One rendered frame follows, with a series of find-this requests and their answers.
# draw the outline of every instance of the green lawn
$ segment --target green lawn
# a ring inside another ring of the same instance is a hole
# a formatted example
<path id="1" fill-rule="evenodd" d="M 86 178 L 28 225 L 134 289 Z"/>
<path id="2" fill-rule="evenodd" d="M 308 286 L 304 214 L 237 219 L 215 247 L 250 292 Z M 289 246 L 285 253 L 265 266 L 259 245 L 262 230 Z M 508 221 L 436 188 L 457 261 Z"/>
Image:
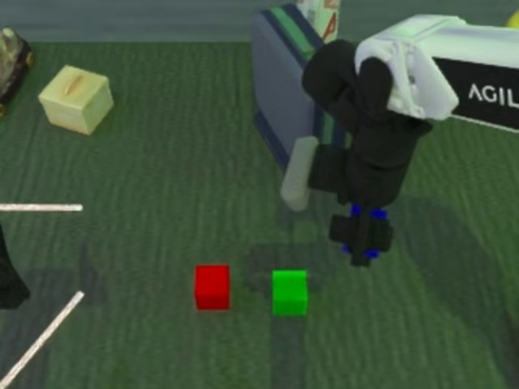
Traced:
<path id="1" fill-rule="evenodd" d="M 36 100 L 65 64 L 110 79 L 116 106 L 91 137 L 53 128 Z M 394 248 L 366 271 L 328 243 L 333 199 L 316 194 L 300 215 L 280 203 L 281 173 L 251 124 L 248 45 L 36 45 L 9 108 L 0 201 L 84 212 L 2 215 L 34 297 L 0 314 L 0 374 L 87 294 L 13 388 L 519 383 L 519 137 L 438 125 L 390 209 Z M 195 311 L 198 263 L 232 266 L 231 312 Z M 314 275 L 306 320 L 271 318 L 246 287 L 270 267 Z"/>

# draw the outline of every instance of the green turf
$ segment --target green turf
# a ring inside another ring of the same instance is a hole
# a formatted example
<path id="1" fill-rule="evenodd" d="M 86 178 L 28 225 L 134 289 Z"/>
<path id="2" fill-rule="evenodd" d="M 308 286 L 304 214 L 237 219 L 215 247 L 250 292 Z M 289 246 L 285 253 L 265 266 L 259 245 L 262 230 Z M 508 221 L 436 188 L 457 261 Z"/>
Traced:
<path id="1" fill-rule="evenodd" d="M 307 311 L 307 271 L 273 271 L 272 313 L 276 316 L 304 316 Z"/>
<path id="2" fill-rule="evenodd" d="M 251 122 L 250 51 L 36 46 L 0 121 L 0 200 L 85 211 L 0 215 L 11 255 L 25 276 L 53 277 L 65 301 L 82 287 L 86 244 L 107 289 L 50 341 L 39 387 L 265 389 L 302 358 L 306 389 L 514 387 L 519 138 L 440 123 L 389 209 L 391 253 L 358 270 L 328 242 L 332 198 L 297 215 L 280 203 L 281 173 Z M 36 99 L 66 63 L 112 85 L 115 108 L 90 138 L 53 128 Z M 283 261 L 321 281 L 304 327 L 273 321 L 270 301 L 242 283 L 248 263 Z M 192 269 L 211 262 L 236 270 L 227 314 L 193 306 Z M 14 318 L 0 313 L 4 327 Z"/>

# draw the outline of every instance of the wall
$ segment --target wall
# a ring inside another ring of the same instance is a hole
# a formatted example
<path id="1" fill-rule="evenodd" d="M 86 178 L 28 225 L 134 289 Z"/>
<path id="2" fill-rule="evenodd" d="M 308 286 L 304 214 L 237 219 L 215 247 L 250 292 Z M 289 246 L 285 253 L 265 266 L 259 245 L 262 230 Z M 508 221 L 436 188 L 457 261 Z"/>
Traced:
<path id="1" fill-rule="evenodd" d="M 0 24 L 18 28 L 30 41 L 247 41 L 254 14 L 284 2 L 2 0 Z M 458 15 L 475 24 L 503 25 L 519 8 L 512 0 L 342 2 L 341 35 L 354 39 L 418 13 Z"/>

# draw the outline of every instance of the red cube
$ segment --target red cube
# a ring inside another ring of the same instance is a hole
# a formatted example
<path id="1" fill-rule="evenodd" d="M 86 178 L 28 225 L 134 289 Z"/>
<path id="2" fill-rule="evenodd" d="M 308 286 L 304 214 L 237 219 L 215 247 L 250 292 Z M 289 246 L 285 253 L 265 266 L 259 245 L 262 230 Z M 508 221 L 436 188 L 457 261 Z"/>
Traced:
<path id="1" fill-rule="evenodd" d="M 198 310 L 230 308 L 230 269 L 228 265 L 195 267 L 195 302 Z"/>

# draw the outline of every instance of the yellow object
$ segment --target yellow object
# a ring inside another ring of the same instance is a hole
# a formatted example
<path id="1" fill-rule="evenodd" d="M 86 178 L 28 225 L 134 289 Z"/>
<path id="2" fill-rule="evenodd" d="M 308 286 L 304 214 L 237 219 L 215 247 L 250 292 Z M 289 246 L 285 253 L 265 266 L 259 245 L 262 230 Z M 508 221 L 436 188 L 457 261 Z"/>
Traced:
<path id="1" fill-rule="evenodd" d="M 38 96 L 49 122 L 90 135 L 114 106 L 104 75 L 63 67 Z"/>
<path id="2" fill-rule="evenodd" d="M 506 27 L 519 28 L 519 10 L 517 10 L 516 13 L 513 14 L 510 19 L 508 19 Z"/>

